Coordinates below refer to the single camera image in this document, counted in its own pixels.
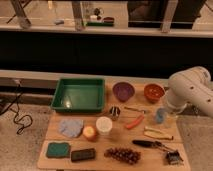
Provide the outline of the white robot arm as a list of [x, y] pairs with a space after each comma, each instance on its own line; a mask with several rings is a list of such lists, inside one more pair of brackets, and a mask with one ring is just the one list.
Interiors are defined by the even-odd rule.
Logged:
[[161, 98], [164, 124], [170, 126], [188, 103], [213, 118], [213, 90], [210, 82], [210, 72], [201, 66], [172, 74], [168, 79], [168, 89]]

